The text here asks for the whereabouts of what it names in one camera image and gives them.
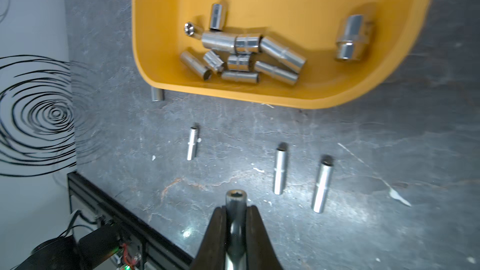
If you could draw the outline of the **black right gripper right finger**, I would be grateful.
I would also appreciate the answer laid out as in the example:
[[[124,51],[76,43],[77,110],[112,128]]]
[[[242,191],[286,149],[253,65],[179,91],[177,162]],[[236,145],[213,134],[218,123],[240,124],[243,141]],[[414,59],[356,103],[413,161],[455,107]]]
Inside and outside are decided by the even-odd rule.
[[[246,262],[249,270],[282,270],[256,206],[246,211]]]

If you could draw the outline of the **chrome socket slim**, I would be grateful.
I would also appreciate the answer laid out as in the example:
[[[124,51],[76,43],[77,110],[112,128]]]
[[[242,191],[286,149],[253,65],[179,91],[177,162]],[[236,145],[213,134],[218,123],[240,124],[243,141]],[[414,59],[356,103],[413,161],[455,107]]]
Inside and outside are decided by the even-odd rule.
[[[247,194],[240,189],[226,193],[226,270],[246,270]]]

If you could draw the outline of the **chrome socket slim angled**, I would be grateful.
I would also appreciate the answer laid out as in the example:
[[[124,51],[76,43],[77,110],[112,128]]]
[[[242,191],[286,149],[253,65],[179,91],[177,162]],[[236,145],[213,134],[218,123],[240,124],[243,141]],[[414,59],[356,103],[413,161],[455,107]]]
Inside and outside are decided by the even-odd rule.
[[[333,159],[331,156],[324,156],[319,165],[311,203],[315,213],[322,213],[325,209],[332,173]]]

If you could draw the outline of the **thin chrome socket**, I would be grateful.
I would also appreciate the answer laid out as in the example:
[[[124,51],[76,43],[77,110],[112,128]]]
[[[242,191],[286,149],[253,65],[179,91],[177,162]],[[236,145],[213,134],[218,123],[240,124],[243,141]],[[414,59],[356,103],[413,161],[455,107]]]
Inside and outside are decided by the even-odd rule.
[[[274,161],[273,193],[282,195],[286,185],[288,152],[285,147],[278,147]]]
[[[196,126],[190,128],[188,148],[187,148],[187,160],[192,161],[196,156],[196,148],[198,142],[199,129]]]

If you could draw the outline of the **chrome socket tall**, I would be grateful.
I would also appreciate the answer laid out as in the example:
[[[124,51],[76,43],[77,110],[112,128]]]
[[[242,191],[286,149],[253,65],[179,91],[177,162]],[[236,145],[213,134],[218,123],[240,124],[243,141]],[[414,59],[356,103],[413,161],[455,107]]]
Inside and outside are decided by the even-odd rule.
[[[165,90],[151,87],[151,100],[152,102],[159,102],[165,100]]]

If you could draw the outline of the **chrome socket bottom long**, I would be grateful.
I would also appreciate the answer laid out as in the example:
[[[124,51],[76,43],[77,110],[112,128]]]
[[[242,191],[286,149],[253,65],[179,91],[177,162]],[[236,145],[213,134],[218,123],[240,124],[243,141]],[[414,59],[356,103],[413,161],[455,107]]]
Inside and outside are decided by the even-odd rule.
[[[281,69],[262,61],[255,62],[254,70],[291,86],[295,85],[298,80],[298,75],[296,73]]]

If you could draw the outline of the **chrome socket long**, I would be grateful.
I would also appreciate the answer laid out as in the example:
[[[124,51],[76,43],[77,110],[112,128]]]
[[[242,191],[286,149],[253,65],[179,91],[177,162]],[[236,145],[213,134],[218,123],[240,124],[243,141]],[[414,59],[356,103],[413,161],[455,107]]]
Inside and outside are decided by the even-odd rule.
[[[298,75],[296,73],[281,69],[262,61],[255,62],[254,70],[291,86],[295,85],[298,80]]]
[[[271,56],[297,74],[300,74],[307,61],[304,56],[282,45],[271,37],[263,37],[259,47],[263,53]]]

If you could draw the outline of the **chrome socket short lower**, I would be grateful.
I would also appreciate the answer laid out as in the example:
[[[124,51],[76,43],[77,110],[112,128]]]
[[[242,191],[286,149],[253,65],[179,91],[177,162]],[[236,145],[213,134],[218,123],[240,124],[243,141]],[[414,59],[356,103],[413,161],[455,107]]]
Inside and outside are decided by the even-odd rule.
[[[227,58],[227,67],[230,71],[248,72],[251,69],[251,55],[230,55]]]

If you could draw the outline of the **chrome socket long right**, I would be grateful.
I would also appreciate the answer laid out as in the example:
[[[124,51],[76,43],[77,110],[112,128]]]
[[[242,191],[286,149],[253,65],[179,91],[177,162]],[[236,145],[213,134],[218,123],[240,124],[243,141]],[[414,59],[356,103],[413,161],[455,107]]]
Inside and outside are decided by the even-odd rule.
[[[282,45],[271,37],[263,37],[259,47],[263,53],[271,56],[297,74],[300,74],[307,61],[304,56]]]

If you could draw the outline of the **chrome socket short ribbed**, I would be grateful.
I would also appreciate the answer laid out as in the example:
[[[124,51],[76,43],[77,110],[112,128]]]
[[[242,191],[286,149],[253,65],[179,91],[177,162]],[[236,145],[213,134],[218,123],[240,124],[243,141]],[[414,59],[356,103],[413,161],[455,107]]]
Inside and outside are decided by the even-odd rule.
[[[250,55],[260,52],[262,34],[239,34],[236,36],[234,48],[238,55]]]

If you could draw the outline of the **chrome socket large hex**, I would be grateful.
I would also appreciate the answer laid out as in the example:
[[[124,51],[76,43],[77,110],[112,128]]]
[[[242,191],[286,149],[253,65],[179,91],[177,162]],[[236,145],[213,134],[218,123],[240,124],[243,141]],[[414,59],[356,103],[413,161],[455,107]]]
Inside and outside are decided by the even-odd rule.
[[[338,61],[358,62],[367,53],[375,31],[375,22],[367,14],[353,14],[342,23],[336,38]]]

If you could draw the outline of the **chrome socket tiny hex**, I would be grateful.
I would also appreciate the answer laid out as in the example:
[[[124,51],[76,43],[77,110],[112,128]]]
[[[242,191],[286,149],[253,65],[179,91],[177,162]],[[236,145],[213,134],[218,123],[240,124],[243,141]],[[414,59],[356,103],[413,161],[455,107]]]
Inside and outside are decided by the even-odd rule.
[[[186,36],[188,36],[190,38],[201,40],[202,35],[203,35],[203,28],[201,26],[198,26],[197,24],[192,23],[192,22],[187,22],[184,25],[184,32],[185,32]]]

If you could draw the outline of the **chrome socket small upright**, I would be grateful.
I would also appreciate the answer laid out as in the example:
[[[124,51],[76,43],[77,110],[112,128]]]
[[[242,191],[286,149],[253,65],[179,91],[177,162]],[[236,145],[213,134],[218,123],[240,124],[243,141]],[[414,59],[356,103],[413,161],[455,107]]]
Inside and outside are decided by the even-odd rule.
[[[209,29],[211,31],[222,31],[226,22],[227,7],[222,3],[214,3],[211,6]]]

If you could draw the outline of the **yellow plastic storage box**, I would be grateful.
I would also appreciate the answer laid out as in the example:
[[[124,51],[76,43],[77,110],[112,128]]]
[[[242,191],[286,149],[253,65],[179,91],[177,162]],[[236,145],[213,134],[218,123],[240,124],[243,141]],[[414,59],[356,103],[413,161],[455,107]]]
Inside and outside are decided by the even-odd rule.
[[[155,88],[300,109],[352,101],[414,45],[430,0],[132,0]]]

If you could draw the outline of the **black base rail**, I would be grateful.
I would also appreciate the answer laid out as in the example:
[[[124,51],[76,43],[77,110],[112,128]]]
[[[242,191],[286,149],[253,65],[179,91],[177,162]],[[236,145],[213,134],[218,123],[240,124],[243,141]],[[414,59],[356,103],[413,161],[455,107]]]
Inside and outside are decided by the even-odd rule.
[[[115,223],[137,270],[188,270],[193,258],[77,172],[67,175],[71,210],[89,212],[96,226]]]

